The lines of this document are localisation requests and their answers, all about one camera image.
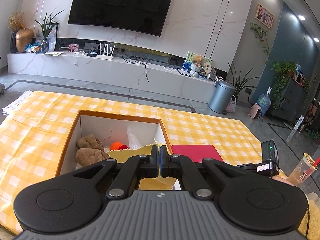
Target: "electrical outlet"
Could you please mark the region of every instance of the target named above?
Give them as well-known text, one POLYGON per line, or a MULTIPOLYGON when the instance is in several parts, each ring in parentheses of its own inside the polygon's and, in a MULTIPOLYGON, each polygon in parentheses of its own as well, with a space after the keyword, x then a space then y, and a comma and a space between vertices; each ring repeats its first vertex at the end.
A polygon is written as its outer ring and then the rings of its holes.
POLYGON ((247 93, 247 94, 251 94, 252 89, 250 89, 250 88, 246 88, 246 89, 244 90, 244 92, 245 92, 245 93, 247 93))

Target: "trash can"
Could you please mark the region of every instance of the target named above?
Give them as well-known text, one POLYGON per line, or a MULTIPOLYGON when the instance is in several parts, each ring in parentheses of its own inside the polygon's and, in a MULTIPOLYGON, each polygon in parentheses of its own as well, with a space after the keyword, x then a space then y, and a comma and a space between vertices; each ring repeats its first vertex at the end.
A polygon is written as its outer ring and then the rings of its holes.
POLYGON ((209 108, 216 113, 222 114, 227 108, 235 90, 236 88, 233 85, 223 80, 217 81, 216 91, 212 96, 209 108))

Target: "plastic cup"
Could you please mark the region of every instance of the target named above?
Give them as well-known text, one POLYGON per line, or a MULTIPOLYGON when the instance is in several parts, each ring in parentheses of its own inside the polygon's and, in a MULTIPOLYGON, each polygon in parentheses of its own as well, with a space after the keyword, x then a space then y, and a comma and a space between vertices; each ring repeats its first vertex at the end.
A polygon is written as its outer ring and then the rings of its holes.
POLYGON ((314 163, 314 159, 310 157, 309 154, 304 153, 302 160, 287 178, 287 181, 299 187, 314 171, 318 169, 317 166, 313 166, 314 163))

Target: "red straw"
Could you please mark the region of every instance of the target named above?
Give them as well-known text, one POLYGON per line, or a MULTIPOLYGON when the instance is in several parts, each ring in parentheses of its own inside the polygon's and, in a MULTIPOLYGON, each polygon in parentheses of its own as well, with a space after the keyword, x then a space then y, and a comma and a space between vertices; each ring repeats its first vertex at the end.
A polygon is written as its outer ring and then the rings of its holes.
POLYGON ((316 167, 320 163, 320 157, 316 160, 316 162, 313 164, 314 167, 316 167))

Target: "red folder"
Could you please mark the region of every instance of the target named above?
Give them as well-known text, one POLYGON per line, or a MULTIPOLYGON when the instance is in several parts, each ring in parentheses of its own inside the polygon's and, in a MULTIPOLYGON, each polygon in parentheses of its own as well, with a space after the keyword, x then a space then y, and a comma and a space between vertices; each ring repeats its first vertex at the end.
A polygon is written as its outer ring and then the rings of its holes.
POLYGON ((213 145, 172 145, 173 154, 188 156, 193 162, 201 163, 203 158, 224 162, 213 145))

